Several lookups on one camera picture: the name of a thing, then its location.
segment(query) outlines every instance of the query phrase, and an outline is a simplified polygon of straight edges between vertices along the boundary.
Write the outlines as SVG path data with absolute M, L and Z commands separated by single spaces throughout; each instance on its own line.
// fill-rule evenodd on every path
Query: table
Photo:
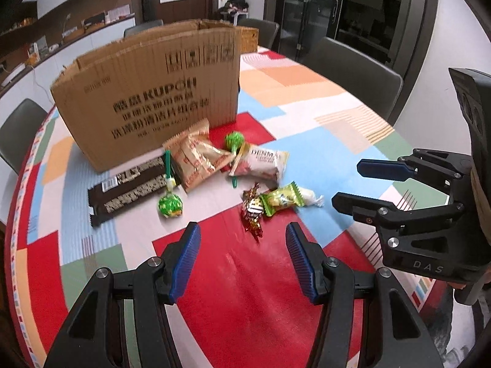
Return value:
M 189 195 L 178 190 L 184 202 L 181 218 L 160 217 L 158 196 L 153 196 L 92 229 L 87 189 L 161 151 L 96 174 L 53 109 L 19 177 L 7 228 L 11 311 L 24 355 L 35 367 L 43 365 L 70 307 L 98 267 L 134 269 L 160 254 L 189 221 L 197 221 L 202 244 L 186 293 L 177 306 L 166 306 L 183 366 L 303 368 L 321 307 L 301 294 L 285 247 L 286 225 L 301 222 L 328 255 L 374 272 L 382 266 L 374 229 L 338 214 L 330 203 L 336 192 L 381 197 L 401 209 L 446 202 L 445 195 L 413 180 L 389 182 L 357 173 L 362 158 L 396 159 L 412 149 L 335 83 L 260 48 L 241 56 L 240 85 L 237 122 L 213 130 L 212 141 L 219 145 L 236 129 L 253 143 L 289 151 L 283 184 L 295 180 L 325 195 L 325 207 L 278 213 L 264 221 L 264 237 L 256 243 L 239 220 L 241 193 L 253 180 L 239 178 L 233 189 L 226 173 L 218 173 Z M 472 308 L 454 304 L 442 282 L 395 275 L 428 322 L 445 360 L 465 354 L 483 326 Z M 131 363 L 139 367 L 131 302 L 125 312 Z M 362 302 L 357 302 L 350 367 L 357 365 L 361 312 Z

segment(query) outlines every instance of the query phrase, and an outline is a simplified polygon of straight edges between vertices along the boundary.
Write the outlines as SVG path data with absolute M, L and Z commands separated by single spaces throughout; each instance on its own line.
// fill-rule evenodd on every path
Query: cookie package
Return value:
M 277 184 L 283 178 L 286 162 L 290 154 L 284 151 L 269 150 L 249 142 L 241 146 L 235 162 L 230 170 L 230 176 L 254 175 L 256 177 L 274 180 Z

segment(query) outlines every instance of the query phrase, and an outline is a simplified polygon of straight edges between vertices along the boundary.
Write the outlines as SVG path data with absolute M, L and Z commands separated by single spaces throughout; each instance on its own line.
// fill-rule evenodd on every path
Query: gray chair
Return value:
M 157 19 L 156 21 L 144 22 L 139 25 L 129 27 L 124 30 L 123 38 L 127 38 L 129 36 L 135 35 L 137 33 L 143 32 L 144 30 L 151 29 L 157 26 L 163 26 L 164 21 L 162 19 Z
M 401 92 L 403 80 L 400 75 L 368 55 L 328 37 L 315 44 L 302 63 L 343 87 L 385 120 Z
M 279 25 L 276 22 L 266 21 L 264 19 L 244 18 L 240 19 L 237 24 L 239 26 L 259 29 L 258 44 L 261 47 L 269 49 L 273 47 L 273 41 L 279 29 Z
M 37 131 L 48 113 L 31 99 L 24 99 L 0 128 L 0 157 L 19 174 Z

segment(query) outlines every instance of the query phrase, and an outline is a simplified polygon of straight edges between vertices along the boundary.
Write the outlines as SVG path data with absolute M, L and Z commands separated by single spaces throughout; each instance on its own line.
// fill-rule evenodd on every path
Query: candy wrapper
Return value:
M 264 212 L 268 217 L 273 216 L 277 211 L 288 209 L 289 207 L 305 206 L 295 182 L 275 189 L 274 191 L 261 194 L 259 195 L 259 199 L 261 199 Z
M 186 191 L 234 160 L 234 154 L 215 148 L 210 139 L 210 124 L 203 119 L 164 143 L 178 166 Z
M 244 229 L 249 231 L 256 241 L 263 236 L 259 219 L 264 213 L 263 203 L 259 197 L 256 197 L 258 188 L 259 183 L 256 183 L 254 187 L 244 192 L 244 201 L 241 207 L 241 220 Z
M 285 172 L 288 156 L 288 152 L 268 150 L 244 142 L 229 175 L 250 174 L 279 183 Z
M 167 194 L 159 200 L 159 210 L 164 217 L 178 217 L 183 214 L 183 201 L 176 194 Z
M 237 150 L 240 149 L 244 141 L 244 135 L 239 131 L 232 131 L 225 137 L 225 145 L 227 145 L 227 149 L 234 155 L 237 155 Z
M 315 205 L 317 207 L 324 206 L 324 195 L 320 195 L 320 197 L 317 197 L 315 192 L 310 189 L 301 188 L 301 187 L 298 187 L 298 189 L 305 203 L 305 206 L 311 206 L 311 205 Z

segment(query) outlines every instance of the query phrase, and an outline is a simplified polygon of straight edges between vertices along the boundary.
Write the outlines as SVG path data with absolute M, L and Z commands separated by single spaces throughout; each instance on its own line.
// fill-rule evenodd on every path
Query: white candy wrapper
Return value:
M 324 195 L 320 195 L 317 197 L 314 191 L 307 188 L 298 187 L 300 191 L 300 195 L 302 195 L 302 199 L 305 203 L 305 206 L 315 205 L 317 207 L 324 206 Z

